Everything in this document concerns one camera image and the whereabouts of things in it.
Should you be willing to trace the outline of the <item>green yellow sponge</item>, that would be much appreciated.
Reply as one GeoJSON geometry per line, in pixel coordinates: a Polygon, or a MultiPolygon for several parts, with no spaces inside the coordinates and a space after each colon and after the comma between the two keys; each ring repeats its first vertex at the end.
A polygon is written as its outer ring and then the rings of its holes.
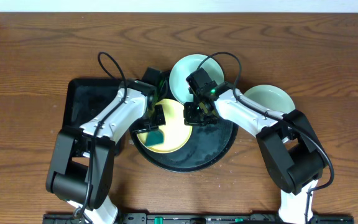
{"type": "Polygon", "coordinates": [[[164,142],[163,132],[159,129],[156,129],[147,133],[144,144],[145,146],[150,147],[150,146],[163,144],[163,142],[164,142]]]}

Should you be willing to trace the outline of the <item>yellow plate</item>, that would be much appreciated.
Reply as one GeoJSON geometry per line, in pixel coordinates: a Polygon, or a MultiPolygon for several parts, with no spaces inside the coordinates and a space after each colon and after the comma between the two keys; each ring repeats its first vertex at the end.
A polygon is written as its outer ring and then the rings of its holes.
{"type": "Polygon", "coordinates": [[[163,134],[163,142],[153,146],[146,146],[148,133],[136,134],[135,139],[140,141],[141,146],[149,151],[159,154],[167,154],[179,150],[189,140],[192,126],[184,124],[184,106],[175,100],[163,99],[157,105],[162,105],[165,117],[165,125],[159,126],[163,134]]]}

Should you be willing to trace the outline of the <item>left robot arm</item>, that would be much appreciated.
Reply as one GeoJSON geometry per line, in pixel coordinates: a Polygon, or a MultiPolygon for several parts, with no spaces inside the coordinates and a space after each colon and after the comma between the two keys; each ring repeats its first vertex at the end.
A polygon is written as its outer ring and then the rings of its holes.
{"type": "Polygon", "coordinates": [[[75,207],[80,223],[114,223],[117,207],[108,193],[114,149],[124,133],[155,131],[165,124],[157,104],[163,81],[123,80],[115,98],[102,112],[78,128],[58,133],[46,189],[75,207]]]}

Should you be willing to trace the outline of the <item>light blue plate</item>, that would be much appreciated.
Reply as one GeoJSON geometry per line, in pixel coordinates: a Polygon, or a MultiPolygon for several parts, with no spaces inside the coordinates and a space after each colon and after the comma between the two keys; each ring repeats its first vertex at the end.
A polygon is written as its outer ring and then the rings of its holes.
{"type": "Polygon", "coordinates": [[[273,85],[254,86],[247,90],[244,96],[271,110],[290,113],[295,109],[291,97],[285,91],[273,85]]]}

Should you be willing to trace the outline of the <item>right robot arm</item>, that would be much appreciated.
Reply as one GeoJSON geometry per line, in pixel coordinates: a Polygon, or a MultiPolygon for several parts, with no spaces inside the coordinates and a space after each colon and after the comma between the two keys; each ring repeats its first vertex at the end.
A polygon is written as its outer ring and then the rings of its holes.
{"type": "Polygon", "coordinates": [[[233,122],[256,138],[267,172],[281,189],[279,217],[309,223],[312,198],[320,190],[324,168],[333,167],[308,118],[299,110],[278,110],[242,93],[233,84],[188,83],[194,97],[187,103],[204,118],[233,122]]]}

